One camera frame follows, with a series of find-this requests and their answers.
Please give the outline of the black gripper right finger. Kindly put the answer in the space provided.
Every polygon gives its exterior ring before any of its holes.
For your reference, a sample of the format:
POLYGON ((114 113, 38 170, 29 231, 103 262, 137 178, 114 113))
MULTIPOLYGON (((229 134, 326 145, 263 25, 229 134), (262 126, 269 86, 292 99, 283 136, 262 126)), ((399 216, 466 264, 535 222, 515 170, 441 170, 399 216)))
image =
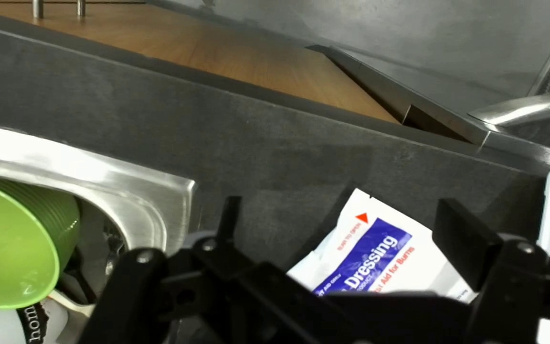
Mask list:
POLYGON ((431 239, 477 292, 470 304, 428 292, 328 296, 372 344, 537 344, 550 321, 550 254, 498 233, 462 203, 437 203, 431 239))

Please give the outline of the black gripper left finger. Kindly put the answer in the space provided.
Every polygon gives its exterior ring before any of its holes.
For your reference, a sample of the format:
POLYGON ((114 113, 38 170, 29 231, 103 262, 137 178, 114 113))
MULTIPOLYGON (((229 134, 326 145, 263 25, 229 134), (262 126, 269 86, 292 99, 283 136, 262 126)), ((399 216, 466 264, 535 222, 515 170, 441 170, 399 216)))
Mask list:
POLYGON ((122 254, 78 344, 164 344, 174 325, 198 317, 223 344, 355 344, 363 331, 273 264, 233 243, 242 199, 229 197, 219 227, 172 256, 122 254))

